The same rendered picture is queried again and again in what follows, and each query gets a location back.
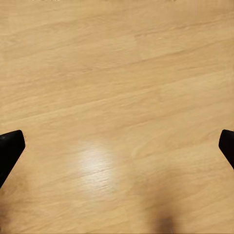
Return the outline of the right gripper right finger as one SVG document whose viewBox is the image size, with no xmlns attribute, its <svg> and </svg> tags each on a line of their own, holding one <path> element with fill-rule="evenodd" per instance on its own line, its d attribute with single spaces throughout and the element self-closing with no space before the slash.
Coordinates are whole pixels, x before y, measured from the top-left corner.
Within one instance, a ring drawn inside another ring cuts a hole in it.
<svg viewBox="0 0 234 234">
<path fill-rule="evenodd" d="M 223 130 L 218 146 L 234 168 L 234 131 Z"/>
</svg>

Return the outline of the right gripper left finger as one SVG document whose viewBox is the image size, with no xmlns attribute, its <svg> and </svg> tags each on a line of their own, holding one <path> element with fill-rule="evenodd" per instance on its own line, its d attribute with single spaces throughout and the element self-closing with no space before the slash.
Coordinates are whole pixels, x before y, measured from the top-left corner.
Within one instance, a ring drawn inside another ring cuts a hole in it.
<svg viewBox="0 0 234 234">
<path fill-rule="evenodd" d="M 24 149 L 25 140 L 22 130 L 0 135 L 0 188 Z"/>
</svg>

